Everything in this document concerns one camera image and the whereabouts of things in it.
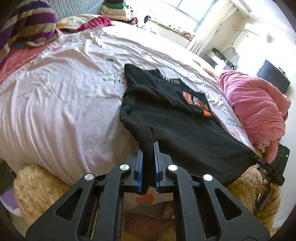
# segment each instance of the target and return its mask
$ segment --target stack of folded clothes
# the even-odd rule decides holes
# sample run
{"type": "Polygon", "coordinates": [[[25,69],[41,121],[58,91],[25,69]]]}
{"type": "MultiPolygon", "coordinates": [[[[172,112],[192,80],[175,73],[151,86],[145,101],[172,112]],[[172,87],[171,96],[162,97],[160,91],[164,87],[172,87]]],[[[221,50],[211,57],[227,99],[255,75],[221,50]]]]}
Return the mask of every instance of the stack of folded clothes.
{"type": "Polygon", "coordinates": [[[102,6],[101,15],[131,25],[138,23],[131,7],[125,4],[124,0],[106,0],[102,6]]]}

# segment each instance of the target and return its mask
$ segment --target black monitor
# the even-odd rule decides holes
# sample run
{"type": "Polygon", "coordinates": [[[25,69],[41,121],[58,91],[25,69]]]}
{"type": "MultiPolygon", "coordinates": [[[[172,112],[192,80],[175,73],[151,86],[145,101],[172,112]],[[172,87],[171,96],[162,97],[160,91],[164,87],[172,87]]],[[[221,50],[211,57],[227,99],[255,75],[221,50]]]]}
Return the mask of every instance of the black monitor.
{"type": "Polygon", "coordinates": [[[263,65],[257,72],[257,76],[273,84],[282,93],[285,93],[290,85],[290,81],[286,76],[268,60],[264,61],[263,65]]]}

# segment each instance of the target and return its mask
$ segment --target window frame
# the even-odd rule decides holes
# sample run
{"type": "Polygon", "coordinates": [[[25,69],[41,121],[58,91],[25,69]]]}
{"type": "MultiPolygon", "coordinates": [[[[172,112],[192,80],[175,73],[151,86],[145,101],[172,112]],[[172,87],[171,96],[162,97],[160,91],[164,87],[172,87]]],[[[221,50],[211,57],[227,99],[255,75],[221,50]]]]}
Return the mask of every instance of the window frame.
{"type": "Polygon", "coordinates": [[[167,2],[165,2],[165,1],[163,1],[163,2],[166,3],[166,4],[168,4],[168,5],[170,5],[170,6],[172,6],[173,8],[175,8],[175,10],[179,11],[180,13],[182,13],[182,14],[186,15],[187,17],[191,18],[192,20],[194,20],[194,21],[196,22],[196,24],[197,24],[196,27],[195,27],[195,29],[193,30],[193,32],[195,33],[195,32],[198,30],[199,26],[202,24],[203,20],[205,19],[205,17],[206,17],[207,14],[209,13],[209,11],[211,10],[211,8],[214,6],[214,4],[215,4],[217,1],[219,1],[219,0],[212,0],[211,5],[209,6],[209,8],[207,9],[207,11],[205,12],[205,14],[203,15],[203,17],[202,17],[200,20],[195,19],[194,17],[192,17],[192,16],[189,15],[188,13],[185,13],[184,11],[182,11],[181,9],[179,9],[179,6],[180,6],[180,4],[183,2],[183,0],[180,0],[180,2],[179,2],[179,4],[177,5],[177,7],[175,7],[175,6],[173,6],[173,5],[169,4],[169,3],[167,3],[167,2]]]}

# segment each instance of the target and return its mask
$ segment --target window sill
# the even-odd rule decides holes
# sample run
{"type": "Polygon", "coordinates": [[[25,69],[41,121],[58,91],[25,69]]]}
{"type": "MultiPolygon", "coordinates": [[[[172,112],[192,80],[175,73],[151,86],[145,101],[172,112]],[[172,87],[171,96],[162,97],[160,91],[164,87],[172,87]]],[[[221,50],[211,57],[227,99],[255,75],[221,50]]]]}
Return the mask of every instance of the window sill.
{"type": "Polygon", "coordinates": [[[149,18],[148,21],[151,21],[151,22],[157,24],[158,26],[160,26],[160,27],[162,27],[162,28],[164,28],[164,29],[166,29],[166,30],[173,31],[173,32],[175,32],[176,34],[182,36],[183,38],[185,38],[185,39],[187,39],[187,40],[189,40],[189,41],[192,40],[192,38],[188,38],[188,37],[184,36],[184,35],[183,35],[182,33],[180,33],[179,31],[175,30],[175,29],[172,28],[172,27],[166,26],[166,25],[164,25],[164,24],[158,22],[156,19],[151,19],[151,18],[149,18]]]}

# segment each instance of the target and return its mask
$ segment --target silver screw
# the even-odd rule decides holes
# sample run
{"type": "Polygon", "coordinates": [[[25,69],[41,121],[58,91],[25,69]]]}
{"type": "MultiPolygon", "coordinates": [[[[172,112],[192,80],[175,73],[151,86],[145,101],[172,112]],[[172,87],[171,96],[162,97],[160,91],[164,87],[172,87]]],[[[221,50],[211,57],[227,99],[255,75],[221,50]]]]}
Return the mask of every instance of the silver screw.
{"type": "Polygon", "coordinates": [[[126,170],[129,169],[129,165],[127,165],[127,164],[122,164],[122,165],[120,166],[120,169],[123,170],[123,171],[126,171],[126,170]]]}
{"type": "Polygon", "coordinates": [[[176,171],[176,170],[178,169],[178,167],[177,167],[176,165],[169,165],[169,166],[168,166],[168,169],[169,169],[170,171],[176,171]]]}
{"type": "Polygon", "coordinates": [[[213,177],[210,174],[206,174],[203,176],[203,179],[205,179],[206,181],[209,182],[209,181],[213,180],[213,177]]]}
{"type": "Polygon", "coordinates": [[[92,175],[91,173],[86,174],[84,176],[84,179],[87,180],[87,181],[93,180],[94,179],[94,175],[92,175]]]}

